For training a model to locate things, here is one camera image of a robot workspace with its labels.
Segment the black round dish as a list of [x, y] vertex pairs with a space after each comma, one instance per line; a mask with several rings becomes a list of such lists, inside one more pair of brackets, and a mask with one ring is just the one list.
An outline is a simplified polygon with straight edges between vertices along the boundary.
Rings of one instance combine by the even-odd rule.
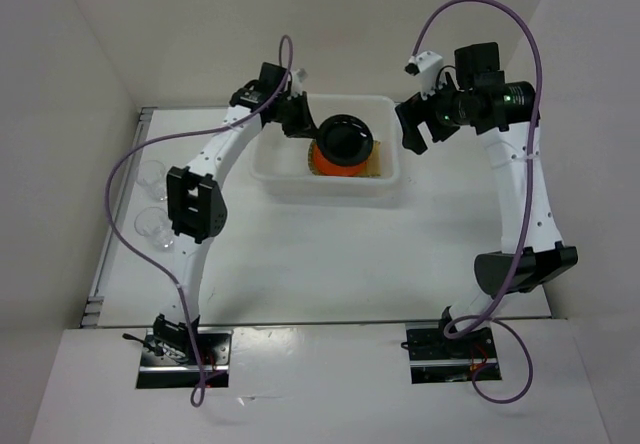
[[374, 138], [360, 118], [336, 114], [322, 122], [316, 144], [321, 155], [331, 164], [353, 167], [369, 158], [374, 149]]

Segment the orange plastic plate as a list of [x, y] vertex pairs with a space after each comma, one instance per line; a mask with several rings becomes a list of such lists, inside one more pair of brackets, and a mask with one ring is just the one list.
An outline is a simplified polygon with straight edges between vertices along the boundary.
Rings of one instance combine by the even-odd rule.
[[316, 144], [311, 146], [310, 169], [324, 176], [354, 177], [366, 168], [367, 161], [355, 165], [342, 166], [330, 162], [320, 151]]

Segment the woven bamboo tray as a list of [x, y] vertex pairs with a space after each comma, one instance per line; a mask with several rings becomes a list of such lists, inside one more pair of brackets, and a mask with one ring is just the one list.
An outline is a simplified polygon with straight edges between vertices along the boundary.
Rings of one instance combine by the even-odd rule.
[[[307, 152], [308, 168], [313, 175], [324, 176], [324, 175], [318, 175], [310, 169], [311, 146], [313, 144], [316, 144], [316, 142], [315, 141], [311, 142]], [[377, 140], [374, 141], [373, 150], [371, 151], [370, 155], [365, 161], [367, 161], [366, 168], [361, 173], [359, 173], [357, 176], [354, 176], [354, 177], [344, 177], [344, 178], [379, 178], [382, 175], [379, 141]]]

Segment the clear plastic cup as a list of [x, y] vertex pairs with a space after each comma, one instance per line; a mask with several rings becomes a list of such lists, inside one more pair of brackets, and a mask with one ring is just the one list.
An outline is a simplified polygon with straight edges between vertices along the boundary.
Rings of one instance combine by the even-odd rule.
[[174, 233], [168, 214], [160, 207], [143, 209], [134, 220], [134, 229], [155, 249], [170, 251], [174, 243]]
[[136, 183], [154, 201], [163, 202], [167, 199], [166, 167], [162, 162], [141, 162], [137, 168]]

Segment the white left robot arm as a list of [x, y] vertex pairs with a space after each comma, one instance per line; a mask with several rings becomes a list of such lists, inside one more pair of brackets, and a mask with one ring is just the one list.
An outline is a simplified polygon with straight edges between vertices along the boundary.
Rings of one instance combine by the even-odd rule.
[[302, 69], [265, 63], [259, 78], [236, 91], [229, 102], [222, 131], [184, 167], [167, 174], [168, 217], [174, 232], [171, 274], [178, 297], [167, 304], [153, 324], [153, 337], [176, 363], [193, 360], [199, 351], [194, 334], [200, 319], [199, 295], [208, 251], [228, 217], [222, 187], [247, 145], [271, 122], [287, 137], [310, 138], [316, 131]]

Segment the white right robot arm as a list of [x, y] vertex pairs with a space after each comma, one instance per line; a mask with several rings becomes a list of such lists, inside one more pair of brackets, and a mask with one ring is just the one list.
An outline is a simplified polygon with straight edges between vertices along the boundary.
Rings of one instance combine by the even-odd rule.
[[421, 125], [435, 143], [465, 127], [473, 129], [494, 175], [501, 218], [499, 250], [476, 256], [476, 290], [445, 308], [436, 335], [407, 340], [409, 351], [422, 357], [461, 359], [487, 336], [488, 325], [477, 324], [478, 316], [563, 274], [576, 265], [578, 253], [564, 243], [554, 221], [540, 162], [534, 85], [506, 80], [495, 42], [459, 48], [454, 58], [448, 72], [435, 52], [410, 57], [405, 71], [419, 80], [420, 90], [395, 111], [403, 147], [418, 155], [427, 149]]

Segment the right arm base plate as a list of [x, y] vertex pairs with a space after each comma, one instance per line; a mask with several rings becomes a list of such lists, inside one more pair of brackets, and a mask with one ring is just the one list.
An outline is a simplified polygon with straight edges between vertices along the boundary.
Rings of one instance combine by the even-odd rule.
[[436, 322], [408, 323], [400, 344], [408, 354], [413, 384], [501, 380], [493, 334], [488, 327], [462, 339], [446, 339]]

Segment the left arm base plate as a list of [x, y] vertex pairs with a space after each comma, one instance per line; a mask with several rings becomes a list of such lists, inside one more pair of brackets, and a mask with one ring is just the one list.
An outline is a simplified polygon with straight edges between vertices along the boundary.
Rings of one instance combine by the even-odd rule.
[[[207, 388], [226, 388], [229, 383], [232, 331], [199, 328], [196, 336]], [[199, 381], [194, 357], [185, 357], [159, 347], [148, 329], [138, 367], [137, 389], [193, 388]]]

